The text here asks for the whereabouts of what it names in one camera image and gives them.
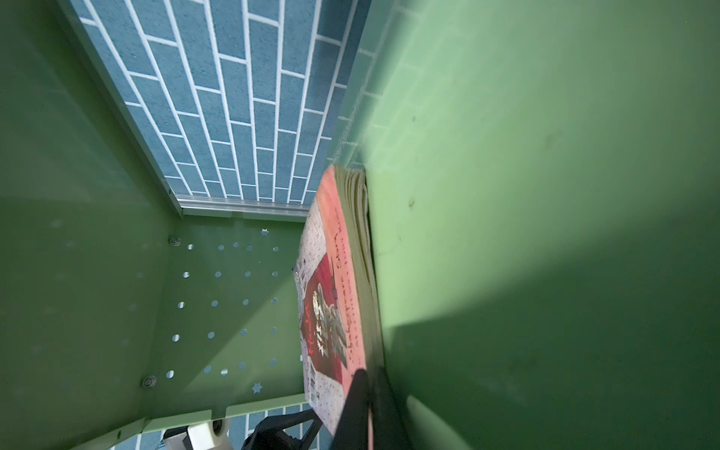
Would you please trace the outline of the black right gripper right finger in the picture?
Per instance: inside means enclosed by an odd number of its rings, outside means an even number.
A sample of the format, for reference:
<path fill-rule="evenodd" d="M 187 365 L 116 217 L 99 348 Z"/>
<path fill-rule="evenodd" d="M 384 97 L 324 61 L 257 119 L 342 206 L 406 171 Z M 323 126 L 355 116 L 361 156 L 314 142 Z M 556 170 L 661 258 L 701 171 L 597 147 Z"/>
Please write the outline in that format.
<path fill-rule="evenodd" d="M 373 372 L 369 394 L 372 414 L 373 448 L 378 450 L 411 450 L 412 444 L 403 426 L 395 395 L 386 369 Z"/>

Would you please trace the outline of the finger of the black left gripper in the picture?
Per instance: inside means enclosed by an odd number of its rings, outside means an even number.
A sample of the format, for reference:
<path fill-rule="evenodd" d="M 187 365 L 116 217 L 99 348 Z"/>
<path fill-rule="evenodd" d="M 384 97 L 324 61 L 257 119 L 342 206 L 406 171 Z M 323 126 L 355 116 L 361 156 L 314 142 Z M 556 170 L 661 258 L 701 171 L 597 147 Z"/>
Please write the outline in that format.
<path fill-rule="evenodd" d="M 286 432 L 287 429 L 308 422 L 310 428 L 301 438 L 296 438 Z M 268 416 L 245 440 L 242 450 L 309 450 L 322 426 L 322 421 L 312 409 L 296 414 Z"/>

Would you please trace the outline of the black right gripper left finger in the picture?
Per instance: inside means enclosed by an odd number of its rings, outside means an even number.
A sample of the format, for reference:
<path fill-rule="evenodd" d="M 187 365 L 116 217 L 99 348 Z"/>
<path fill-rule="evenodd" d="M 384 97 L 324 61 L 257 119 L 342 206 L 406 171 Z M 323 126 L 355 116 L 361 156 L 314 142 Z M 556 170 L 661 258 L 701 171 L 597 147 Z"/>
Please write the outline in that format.
<path fill-rule="evenodd" d="M 331 449 L 369 449 L 369 375 L 365 369 L 354 373 Z"/>

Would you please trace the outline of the red pink illustrated book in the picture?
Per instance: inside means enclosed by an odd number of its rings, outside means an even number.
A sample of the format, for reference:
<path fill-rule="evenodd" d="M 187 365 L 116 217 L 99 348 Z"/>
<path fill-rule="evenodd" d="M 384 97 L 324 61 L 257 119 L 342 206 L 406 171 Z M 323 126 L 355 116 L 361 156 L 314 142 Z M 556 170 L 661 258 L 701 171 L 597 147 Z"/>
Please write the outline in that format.
<path fill-rule="evenodd" d="M 292 274 L 305 398 L 334 434 L 354 373 L 384 365 L 364 171 L 332 165 L 324 172 Z"/>

